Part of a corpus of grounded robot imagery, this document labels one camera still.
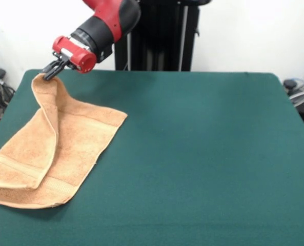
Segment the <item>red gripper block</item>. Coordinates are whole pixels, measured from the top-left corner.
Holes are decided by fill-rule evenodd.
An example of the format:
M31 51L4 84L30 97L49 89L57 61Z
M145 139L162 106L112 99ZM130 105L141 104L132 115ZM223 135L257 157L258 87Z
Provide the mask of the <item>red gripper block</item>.
M57 76L66 66L80 73L88 73L97 62L97 56L91 48L71 36L59 36L54 41L52 49L58 59L42 69L45 81Z

